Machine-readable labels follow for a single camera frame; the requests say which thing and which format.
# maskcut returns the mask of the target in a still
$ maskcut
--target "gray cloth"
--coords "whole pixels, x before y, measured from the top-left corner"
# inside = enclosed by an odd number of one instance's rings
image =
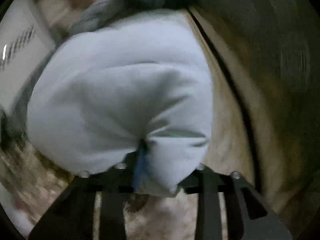
[[[30,141],[59,166],[103,172],[143,138],[148,176],[170,192],[206,153],[211,122],[208,65],[187,20],[171,10],[73,36],[28,105]]]
[[[80,19],[69,30],[69,35],[93,32],[136,12],[138,10],[126,8],[124,0],[99,0],[81,14]]]

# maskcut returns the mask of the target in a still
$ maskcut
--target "screw head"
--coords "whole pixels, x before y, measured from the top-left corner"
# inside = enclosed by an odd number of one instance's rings
[[[202,163],[200,163],[200,164],[198,165],[198,167],[196,167],[196,170],[198,170],[198,171],[203,171],[203,170],[204,170],[204,165],[203,165]]]
[[[234,179],[240,179],[241,175],[240,175],[239,172],[234,171],[234,172],[231,173],[231,177],[234,178]]]
[[[88,171],[81,171],[79,173],[79,177],[86,179],[86,178],[90,177],[90,173]]]
[[[127,167],[127,165],[126,165],[125,163],[117,163],[117,164],[115,165],[115,168],[116,168],[117,170],[124,170],[126,167]]]

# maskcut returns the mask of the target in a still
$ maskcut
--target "black metal frame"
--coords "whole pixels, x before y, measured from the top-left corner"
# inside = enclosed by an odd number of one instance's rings
[[[96,192],[102,192],[100,239],[126,239],[124,202],[133,192],[136,153],[125,169],[116,166],[89,178],[75,177],[31,231],[29,240],[92,239]],[[239,173],[230,176],[203,166],[180,183],[187,194],[198,194],[195,240],[222,240],[219,192],[225,196],[228,235],[232,240],[290,240],[291,235],[262,197]]]

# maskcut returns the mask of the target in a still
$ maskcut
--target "black metal bar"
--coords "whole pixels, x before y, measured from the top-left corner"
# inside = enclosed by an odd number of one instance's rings
[[[100,240],[126,240],[123,206],[126,194],[102,193]]]
[[[90,240],[93,231],[95,192],[87,180],[76,177],[42,216],[29,240]]]
[[[219,203],[219,185],[222,184],[217,173],[209,168],[200,171],[198,194],[198,215],[195,240],[222,240],[222,224]]]
[[[237,201],[231,177],[225,178],[225,182],[229,185],[229,189],[224,192],[227,212],[228,238],[229,240],[240,240],[244,235],[241,209]]]

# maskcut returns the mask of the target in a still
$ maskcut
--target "white fabric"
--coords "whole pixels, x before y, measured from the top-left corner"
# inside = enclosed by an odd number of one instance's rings
[[[173,190],[211,137],[212,83],[182,15],[141,13],[72,37],[52,57],[28,105],[28,136],[79,174],[106,171],[148,143],[148,169]]]

